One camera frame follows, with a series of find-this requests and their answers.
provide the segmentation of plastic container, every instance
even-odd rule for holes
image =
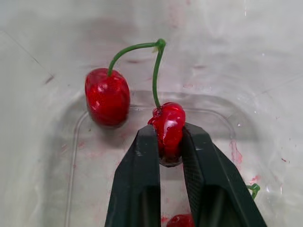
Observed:
[[[301,2],[4,1],[0,7],[0,226],[100,227],[114,170],[154,107],[152,50],[116,65],[128,122],[88,117],[85,75],[122,48],[166,39],[160,101],[176,101],[257,182],[269,227],[303,221]],[[181,167],[161,167],[162,225],[188,213]]]

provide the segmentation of cherry stem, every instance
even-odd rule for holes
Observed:
[[[252,199],[254,200],[257,196],[258,191],[260,191],[260,186],[254,183],[253,185],[246,185],[248,189],[252,191]]]
[[[156,107],[160,108],[160,102],[158,99],[158,93],[157,93],[157,79],[158,79],[158,72],[159,72],[159,66],[161,63],[161,58],[164,52],[165,48],[165,40],[164,39],[158,39],[156,42],[156,46],[158,48],[158,55],[155,63],[155,67],[153,69],[153,74],[152,74],[152,94],[153,94],[153,99],[155,101]]]
[[[156,107],[160,108],[160,102],[158,99],[158,93],[157,93],[157,78],[158,78],[158,72],[159,72],[159,66],[161,62],[161,58],[164,52],[164,47],[166,43],[164,39],[158,39],[157,42],[155,43],[143,43],[143,44],[137,44],[133,46],[126,47],[125,49],[121,50],[119,53],[117,53],[112,61],[110,62],[110,65],[108,67],[108,72],[107,76],[110,77],[113,72],[113,67],[116,61],[125,53],[136,50],[136,49],[141,49],[141,48],[149,48],[149,47],[157,47],[158,49],[158,55],[155,63],[155,67],[153,69],[153,74],[152,74],[152,94],[153,94],[153,99],[155,101]]]
[[[129,46],[129,47],[126,47],[125,49],[121,50],[119,53],[117,53],[114,56],[114,58],[110,62],[110,65],[108,67],[107,76],[110,77],[112,75],[114,64],[125,53],[133,51],[133,50],[141,49],[141,48],[149,48],[149,47],[155,47],[155,46],[157,46],[157,43],[144,43],[144,44],[137,44],[137,45]]]

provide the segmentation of white surface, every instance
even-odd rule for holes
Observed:
[[[206,102],[216,96],[234,106],[226,118],[243,155],[239,168],[247,182],[260,176],[256,202],[268,226],[298,226],[303,221],[301,8],[299,0],[2,1],[0,226],[64,226],[60,209],[66,207],[69,181],[58,176],[70,172],[71,160],[63,159],[56,169],[54,157],[71,152],[72,145],[62,141],[69,136],[72,141],[73,131],[62,120],[76,127],[68,119],[85,112],[81,105],[75,111],[69,107],[83,98],[87,72],[106,67],[128,45],[159,37],[168,42],[159,90],[198,94]],[[151,50],[133,52],[116,69],[131,90],[150,90],[154,58]],[[218,106],[217,112],[224,115],[224,109]],[[231,155],[234,141],[215,141],[230,142],[225,152]],[[98,219],[91,226],[99,224]]]

